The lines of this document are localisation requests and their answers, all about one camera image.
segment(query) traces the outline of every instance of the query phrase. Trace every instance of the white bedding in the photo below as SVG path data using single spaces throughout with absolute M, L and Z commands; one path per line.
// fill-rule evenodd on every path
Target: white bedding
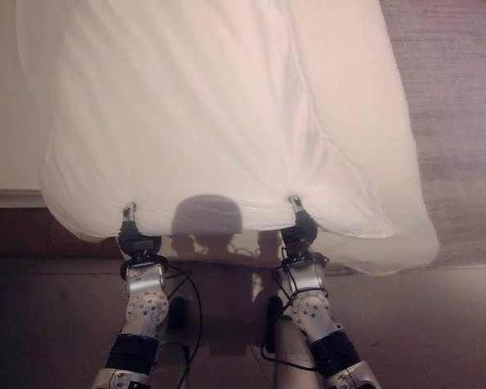
M 79 2 L 54 61 L 41 190 L 78 237 L 294 224 L 389 237 L 373 189 L 332 144 L 298 63 L 285 0 Z
M 65 22 L 68 10 L 58 8 L 53 2 L 43 3 L 44 20 L 59 18 L 60 22 Z M 379 4 L 377 1 L 360 0 L 292 0 L 291 3 L 305 69 L 325 128 L 337 146 L 373 179 L 386 214 L 401 229 L 398 236 L 386 240 L 320 233 L 315 247 L 337 262 L 373 273 L 428 263 L 436 254 L 437 240 L 421 198 L 407 106 Z M 0 29 L 9 31 L 9 34 L 0 36 L 0 45 L 6 41 L 10 49 L 8 53 L 14 54 L 8 58 L 16 60 L 9 61 L 12 69 L 9 76 L 13 80 L 9 79 L 7 88 L 0 87 L 0 109 L 11 105 L 7 99 L 10 93 L 17 96 L 13 106 L 21 113 L 14 120 L 0 115 L 0 127 L 6 129 L 0 134 L 0 142 L 10 150 L 5 155 L 0 154 L 0 189 L 13 189 L 15 185 L 34 189 L 39 185 L 37 178 L 27 182 L 22 174 L 23 169 L 34 172 L 32 176 L 36 176 L 38 150 L 32 152 L 18 144 L 4 142 L 8 135 L 12 139 L 13 134 L 20 134 L 25 138 L 23 145 L 31 142 L 35 145 L 32 149 L 36 149 L 45 140 L 43 133 L 46 128 L 43 127 L 44 123 L 49 123 L 47 113 L 32 108 L 25 83 L 39 94 L 35 100 L 46 109 L 50 99 L 47 97 L 49 94 L 43 91 L 50 88 L 44 80 L 49 79 L 52 71 L 49 66 L 52 49 L 61 42 L 57 34 L 48 35 L 44 31 L 44 28 L 49 28 L 48 25 L 37 23 L 33 32 L 34 24 L 29 22 L 38 17 L 37 12 L 40 12 L 39 7 L 25 6 L 21 2 L 16 9 L 13 2 L 0 2 L 1 20 L 9 20 L 9 30 L 7 24 L 0 26 Z M 46 43 L 45 49 L 33 55 L 33 43 L 39 45 L 41 41 Z M 0 76 L 4 76 L 3 68 L 0 68 Z M 22 116 L 31 121 L 22 120 Z M 29 136 L 26 136 L 26 131 L 19 131 L 20 123 L 31 131 Z M 24 161 L 28 160 L 30 164 L 22 164 L 21 156 L 17 160 L 8 159 L 14 150 L 22 150 L 25 155 L 31 152 Z M 277 160 L 271 158 L 270 161 L 274 163 Z M 16 184 L 15 177 L 21 177 Z M 260 255 L 256 251 L 259 244 L 268 254 Z M 174 256 L 178 252 L 185 259 L 209 258 L 265 265 L 274 261 L 274 250 L 277 251 L 277 241 L 273 233 L 237 234 L 217 241 L 212 237 L 198 236 L 164 241 L 164 254 Z

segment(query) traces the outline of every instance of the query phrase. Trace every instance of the mattress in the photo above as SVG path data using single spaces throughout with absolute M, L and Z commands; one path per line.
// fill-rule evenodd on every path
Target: mattress
M 339 150 L 377 187 L 386 215 L 399 229 L 382 240 L 321 231 L 314 249 L 370 274 L 431 262 L 437 239 L 421 196 L 407 103 L 379 3 L 292 0 L 290 6 L 318 116 Z M 40 188 L 51 107 L 44 80 L 60 42 L 47 33 L 47 24 L 32 22 L 39 10 L 52 21 L 65 20 L 67 11 L 59 3 L 39 8 L 0 2 L 0 47 L 6 48 L 0 63 L 7 64 L 0 66 L 0 190 Z M 41 42 L 44 49 L 33 52 Z M 13 114 L 4 115 L 7 111 Z M 164 239 L 162 254 L 263 266 L 277 264 L 279 246 L 273 230 L 175 235 Z

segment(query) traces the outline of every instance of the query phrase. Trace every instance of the gray carpet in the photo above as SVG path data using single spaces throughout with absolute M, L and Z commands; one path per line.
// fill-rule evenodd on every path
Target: gray carpet
M 486 263 L 486 0 L 381 0 L 411 111 L 435 264 Z

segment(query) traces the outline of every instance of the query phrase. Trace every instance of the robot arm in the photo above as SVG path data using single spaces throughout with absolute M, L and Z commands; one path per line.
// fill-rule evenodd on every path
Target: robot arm
M 323 261 L 309 250 L 317 237 L 317 225 L 296 196 L 290 202 L 296 213 L 296 225 L 281 230 L 281 234 L 286 246 L 282 268 L 292 292 L 292 320 L 305 333 L 326 387 L 381 389 L 343 326 L 333 320 L 324 289 Z
M 135 205 L 124 209 L 119 246 L 130 256 L 121 266 L 129 293 L 126 323 L 92 389 L 149 389 L 149 372 L 159 341 L 157 326 L 168 313 L 164 295 L 167 260 L 157 255 L 159 237 L 141 235 L 134 222 Z

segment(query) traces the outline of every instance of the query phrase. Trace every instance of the black connector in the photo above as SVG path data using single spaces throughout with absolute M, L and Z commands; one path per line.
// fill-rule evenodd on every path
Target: black connector
M 281 229 L 286 248 L 286 260 L 290 264 L 310 260 L 309 247 L 315 241 L 318 234 L 318 226 L 315 220 L 302 207 L 298 197 L 292 196 L 290 203 L 295 212 L 295 225 Z
M 345 370 L 358 362 L 360 357 L 344 331 L 332 332 L 309 346 L 313 361 L 324 378 Z
M 106 369 L 128 370 L 149 375 L 158 346 L 157 339 L 120 334 L 110 351 Z
M 143 253 L 144 251 L 158 253 L 162 246 L 161 237 L 147 237 L 142 235 L 132 220 L 122 222 L 118 242 L 121 250 L 129 256 L 133 256 L 136 253 Z

